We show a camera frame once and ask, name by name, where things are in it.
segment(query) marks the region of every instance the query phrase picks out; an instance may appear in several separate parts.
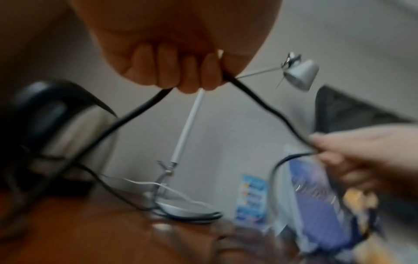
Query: white lamp shade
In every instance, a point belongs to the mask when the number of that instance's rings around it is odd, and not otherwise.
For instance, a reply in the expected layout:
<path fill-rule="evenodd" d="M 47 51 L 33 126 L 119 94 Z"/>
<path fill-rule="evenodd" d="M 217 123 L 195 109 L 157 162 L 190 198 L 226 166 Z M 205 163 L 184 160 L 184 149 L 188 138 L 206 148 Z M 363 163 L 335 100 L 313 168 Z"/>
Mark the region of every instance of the white lamp shade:
<path fill-rule="evenodd" d="M 307 60 L 283 72 L 286 80 L 302 91 L 309 91 L 319 71 L 319 66 Z"/>

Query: white desk lamp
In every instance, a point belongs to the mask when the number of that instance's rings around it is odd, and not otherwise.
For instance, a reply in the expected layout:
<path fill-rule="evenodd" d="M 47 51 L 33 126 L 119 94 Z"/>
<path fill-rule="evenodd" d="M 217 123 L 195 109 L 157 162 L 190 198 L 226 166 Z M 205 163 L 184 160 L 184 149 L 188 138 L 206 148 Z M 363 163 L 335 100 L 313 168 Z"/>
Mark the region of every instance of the white desk lamp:
<path fill-rule="evenodd" d="M 283 78 L 285 78 L 294 87 L 302 91 L 308 91 L 319 71 L 319 66 L 316 65 L 312 60 L 307 60 L 302 63 L 301 55 L 296 56 L 295 53 L 290 52 L 287 55 L 286 61 L 280 66 L 248 71 L 240 74 L 237 79 L 277 70 L 282 70 Z M 202 103 L 204 95 L 205 90 L 199 89 L 195 102 L 192 106 L 192 109 L 190 110 L 189 117 L 186 120 L 186 124 L 183 127 L 183 131 L 180 134 L 180 138 L 171 157 L 171 164 L 169 166 L 165 166 L 163 162 L 158 162 L 165 170 L 165 173 L 157 180 L 157 182 L 168 184 L 169 177 L 174 175 L 174 169 L 178 166 L 180 158 L 184 152 L 184 147 L 187 143 L 187 139 L 193 127 L 193 122 L 196 119 L 196 114 Z M 208 211 L 208 208 L 199 206 L 197 204 L 192 204 L 183 200 L 164 199 L 164 196 L 165 189 L 157 193 L 157 203 L 170 214 L 180 217 L 199 217 L 202 214 L 211 213 L 211 211 Z"/>

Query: dark object on desk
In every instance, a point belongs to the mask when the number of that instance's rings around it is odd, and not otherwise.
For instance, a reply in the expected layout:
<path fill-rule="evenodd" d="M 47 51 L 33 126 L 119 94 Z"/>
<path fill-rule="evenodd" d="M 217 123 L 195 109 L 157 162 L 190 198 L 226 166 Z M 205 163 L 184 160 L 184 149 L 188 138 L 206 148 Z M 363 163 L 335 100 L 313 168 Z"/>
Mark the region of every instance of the dark object on desk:
<path fill-rule="evenodd" d="M 43 176 L 31 173 L 27 166 L 54 135 L 77 114 L 99 106 L 112 115 L 113 110 L 84 88 L 68 81 L 33 83 L 0 106 L 0 169 L 12 171 L 22 190 L 29 190 Z M 93 181 L 71 181 L 60 178 L 50 191 L 61 195 L 86 194 Z M 7 184 L 0 177 L 0 187 Z"/>
<path fill-rule="evenodd" d="M 322 86 L 315 100 L 315 131 L 331 133 L 381 124 L 414 123 L 366 102 L 352 98 L 329 86 Z M 339 195 L 341 188 L 333 184 Z M 418 204 L 407 203 L 392 196 L 379 196 L 379 209 L 396 215 L 402 221 L 418 223 Z"/>

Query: white wall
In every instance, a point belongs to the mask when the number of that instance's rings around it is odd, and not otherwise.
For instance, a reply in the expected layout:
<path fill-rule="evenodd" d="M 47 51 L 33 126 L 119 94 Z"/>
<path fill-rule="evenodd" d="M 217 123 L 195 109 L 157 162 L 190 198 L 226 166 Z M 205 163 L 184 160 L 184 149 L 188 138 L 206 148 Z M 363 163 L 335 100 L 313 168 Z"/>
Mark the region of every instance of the white wall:
<path fill-rule="evenodd" d="M 249 68 L 281 62 L 289 51 L 302 53 L 304 59 L 312 58 L 321 67 L 309 93 L 301 93 L 285 81 L 275 90 L 279 73 L 244 81 L 291 117 L 301 131 L 312 130 L 315 95 L 325 83 L 418 118 L 418 77 L 413 71 L 286 9 L 282 10 L 271 36 Z M 20 78 L 70 79 L 108 103 L 119 115 L 158 91 L 139 87 L 113 73 L 74 18 L 55 29 L 48 41 L 36 50 L 36 55 L 26 62 L 26 67 L 17 69 Z M 105 174 L 154 180 L 162 172 L 155 161 L 170 159 L 194 98 L 195 95 L 174 91 L 121 129 Z M 206 94 L 172 187 L 214 204 L 231 217 L 241 175 L 266 178 L 272 165 L 282 157 L 286 143 L 297 144 L 280 122 L 237 89 L 225 85 Z"/>

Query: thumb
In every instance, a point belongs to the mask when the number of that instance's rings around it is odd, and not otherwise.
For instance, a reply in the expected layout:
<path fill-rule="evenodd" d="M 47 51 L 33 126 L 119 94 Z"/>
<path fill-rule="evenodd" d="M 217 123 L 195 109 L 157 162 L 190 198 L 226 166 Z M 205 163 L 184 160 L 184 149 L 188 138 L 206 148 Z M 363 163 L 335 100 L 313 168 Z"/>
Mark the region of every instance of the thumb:
<path fill-rule="evenodd" d="M 247 67 L 254 56 L 255 53 L 251 55 L 235 55 L 224 52 L 221 58 L 222 72 L 229 73 L 235 77 Z"/>
<path fill-rule="evenodd" d="M 374 160 L 378 155 L 373 140 L 333 137 L 332 135 L 313 134 L 310 142 L 322 151 L 332 151 L 355 160 Z"/>

